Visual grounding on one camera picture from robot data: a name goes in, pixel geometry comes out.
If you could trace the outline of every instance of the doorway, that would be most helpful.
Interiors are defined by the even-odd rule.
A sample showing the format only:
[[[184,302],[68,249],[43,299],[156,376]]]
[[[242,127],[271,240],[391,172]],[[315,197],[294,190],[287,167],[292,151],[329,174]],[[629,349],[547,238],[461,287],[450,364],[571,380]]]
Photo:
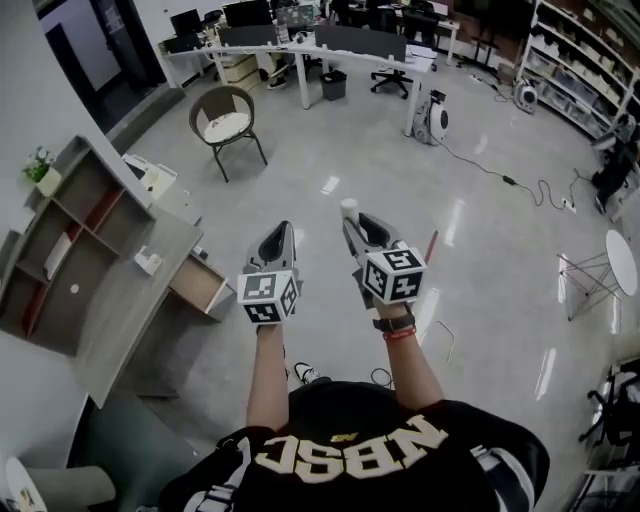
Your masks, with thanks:
[[[53,0],[36,10],[60,67],[103,133],[165,82],[130,0]]]

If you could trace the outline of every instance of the sneaker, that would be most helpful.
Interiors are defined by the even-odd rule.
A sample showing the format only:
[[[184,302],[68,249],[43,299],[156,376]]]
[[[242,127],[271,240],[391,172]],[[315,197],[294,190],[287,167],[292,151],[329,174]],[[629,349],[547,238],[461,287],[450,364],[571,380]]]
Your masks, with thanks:
[[[296,363],[293,367],[293,371],[303,384],[311,384],[314,380],[322,377],[317,371],[313,369],[313,366],[307,363]]]
[[[274,89],[280,89],[280,88],[284,87],[285,85],[287,85],[287,81],[284,79],[283,76],[281,76],[281,77],[278,77],[275,82],[271,82],[269,84],[268,89],[270,91],[272,91]]]

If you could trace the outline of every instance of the wicker chair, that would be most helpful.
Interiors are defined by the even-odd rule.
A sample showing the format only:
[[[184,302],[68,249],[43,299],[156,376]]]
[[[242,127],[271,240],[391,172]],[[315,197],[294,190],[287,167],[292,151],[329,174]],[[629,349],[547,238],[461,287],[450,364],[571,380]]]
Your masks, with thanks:
[[[243,112],[238,112],[233,101],[234,96],[240,98],[247,104],[249,107],[248,115]],[[204,131],[198,128],[197,120],[200,112],[203,112],[209,121],[209,125]],[[264,160],[265,165],[268,165],[267,159],[262,151],[262,146],[260,146],[260,141],[258,137],[256,137],[256,134],[253,133],[253,121],[253,99],[243,89],[231,85],[216,87],[206,92],[200,96],[191,107],[191,111],[189,112],[191,129],[205,144],[211,146],[213,156],[215,156],[216,162],[218,162],[224,180],[227,183],[229,183],[229,178],[220,163],[218,155],[224,146],[232,142],[245,137],[255,140],[262,160]]]

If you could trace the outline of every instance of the shelf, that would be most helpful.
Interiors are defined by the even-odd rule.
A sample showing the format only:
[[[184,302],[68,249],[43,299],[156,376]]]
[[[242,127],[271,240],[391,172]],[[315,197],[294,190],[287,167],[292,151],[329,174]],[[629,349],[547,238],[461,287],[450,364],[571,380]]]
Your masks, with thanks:
[[[604,123],[607,123],[608,126],[611,126],[611,120],[607,119],[606,116],[602,115],[600,112],[598,112],[596,109],[594,109],[593,107],[590,107],[589,105],[587,105],[585,103],[585,101],[582,99],[582,97],[576,93],[575,91],[572,91],[571,89],[569,89],[568,87],[562,85],[560,82],[554,80],[553,78],[551,78],[550,76],[544,74],[544,73],[540,73],[539,71],[536,71],[535,69],[532,69],[529,67],[528,64],[525,63],[524,67],[526,69],[528,69],[529,71],[531,71],[532,73],[535,73],[536,75],[544,78],[547,82],[549,82],[550,84],[553,84],[554,87],[560,89],[561,91],[567,93],[569,96],[571,96],[572,98],[578,100],[580,102],[580,104],[589,109],[591,111],[591,113],[593,115],[595,115],[596,117],[598,117],[601,121],[603,121]]]
[[[554,55],[551,55],[551,54],[549,54],[549,53],[545,52],[543,49],[538,48],[538,47],[536,47],[536,46],[532,46],[532,47],[531,47],[531,49],[532,49],[532,50],[535,50],[536,52],[541,53],[541,54],[542,54],[542,55],[544,55],[545,57],[547,57],[547,58],[549,58],[549,59],[551,59],[551,60],[553,60],[553,61],[557,62],[558,64],[561,64],[561,65],[562,65],[562,66],[564,66],[565,68],[567,68],[567,69],[571,70],[571,72],[572,72],[574,75],[576,75],[580,80],[582,80],[582,81],[583,81],[586,85],[588,85],[591,89],[593,89],[594,91],[596,91],[596,92],[598,93],[598,95],[599,95],[599,96],[604,97],[604,99],[606,99],[606,100],[607,100],[609,103],[611,103],[614,107],[616,107],[616,108],[620,108],[620,105],[616,104],[616,103],[615,103],[611,98],[609,98],[609,97],[605,96],[604,94],[602,94],[602,93],[601,93],[598,89],[596,89],[596,88],[595,88],[591,83],[589,83],[589,81],[588,81],[584,76],[582,76],[581,74],[579,74],[579,73],[575,70],[575,68],[573,68],[572,66],[570,66],[569,64],[567,64],[567,63],[566,63],[565,61],[563,61],[562,59],[560,59],[560,58],[558,58],[558,57],[556,57],[556,56],[554,56]],[[531,69],[531,71],[533,71],[534,73],[540,74],[540,73],[538,73],[537,71],[535,71],[535,70],[533,70],[533,69]]]
[[[115,203],[97,230],[98,237],[122,255],[131,255],[133,245],[142,245],[142,235],[152,219],[128,194]]]
[[[576,119],[574,119],[573,117],[570,117],[569,114],[567,114],[564,110],[559,109],[558,107],[556,107],[553,103],[551,103],[549,100],[547,100],[546,98],[543,98],[542,96],[538,98],[538,101],[541,103],[544,103],[545,105],[547,105],[548,107],[552,108],[553,110],[555,110],[556,112],[558,112],[559,114],[562,114],[565,118],[567,118],[569,121],[571,121],[573,124],[575,124],[577,127],[582,128],[591,138],[595,138],[593,136],[593,134],[589,131],[589,129],[586,127],[586,125],[580,123],[579,121],[577,121]]]
[[[67,233],[73,241],[81,229],[81,226],[55,203],[49,203],[45,215],[38,222],[21,252],[18,266],[34,277],[40,272],[44,274],[44,264],[60,236]]]
[[[29,341],[74,355],[91,297],[116,260],[88,231],[82,231],[49,284]]]
[[[622,83],[622,81],[615,76],[611,71],[609,71],[607,68],[605,68],[600,62],[598,62],[597,60],[593,59],[593,57],[591,57],[591,55],[589,55],[587,52],[585,52],[582,48],[580,48],[576,43],[574,43],[571,39],[569,39],[568,37],[563,36],[560,32],[558,32],[556,29],[554,29],[553,27],[550,27],[549,25],[546,25],[544,23],[540,23],[538,22],[538,26],[543,28],[544,30],[546,30],[547,32],[549,32],[550,34],[553,34],[554,36],[556,36],[558,39],[561,39],[562,41],[564,41],[566,44],[568,44],[569,46],[571,46],[572,48],[574,48],[576,51],[580,52],[582,55],[584,55],[587,59],[589,59],[591,62],[593,62],[596,66],[598,66],[602,71],[604,71],[606,73],[606,75],[611,78],[614,82],[616,82],[620,87],[622,87],[622,89],[624,89],[625,91],[628,89],[628,86],[624,85]]]
[[[73,174],[60,186],[55,200],[76,221],[85,222],[106,195],[121,188],[100,158],[89,151],[78,162]]]
[[[109,215],[109,212],[111,212],[111,209],[117,203],[118,199],[122,197],[122,194],[124,194],[124,189],[122,187],[107,190],[102,196],[102,199],[98,201],[98,203],[93,207],[93,210],[91,210],[89,215],[87,215],[85,225],[91,231],[97,231],[107,218],[107,215]]]
[[[49,282],[47,276],[44,273],[44,267],[38,267],[31,263],[30,261],[19,261],[16,266],[22,270],[25,274],[33,277],[35,280],[40,283],[46,284]]]
[[[571,17],[569,14],[567,14],[566,12],[564,12],[562,9],[556,7],[555,5],[550,4],[549,2],[545,2],[544,0],[542,2],[540,2],[540,5],[545,6],[547,9],[556,12],[557,14],[559,14],[560,16],[562,16],[564,19],[570,21],[571,23],[573,23],[575,26],[580,27],[580,29],[582,29],[582,31],[586,34],[588,34],[593,40],[597,41],[598,44],[600,46],[602,46],[605,50],[607,50],[613,57],[615,57],[615,59],[620,62],[621,64],[623,64],[627,70],[629,70],[631,73],[633,73],[633,68],[627,64],[627,62],[622,58],[622,56],[616,52],[613,48],[611,48],[607,43],[604,42],[604,40],[598,36],[597,34],[595,34],[594,32],[592,32],[591,30],[589,30],[587,27],[585,27],[582,23],[580,23],[580,21],[576,20],[575,18]]]

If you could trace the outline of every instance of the box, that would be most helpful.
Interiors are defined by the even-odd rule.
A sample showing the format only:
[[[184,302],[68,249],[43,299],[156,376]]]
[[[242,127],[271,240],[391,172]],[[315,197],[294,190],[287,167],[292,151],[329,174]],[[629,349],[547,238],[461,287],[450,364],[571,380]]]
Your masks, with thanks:
[[[555,62],[538,55],[535,52],[529,54],[528,66],[537,73],[551,76],[556,69]]]

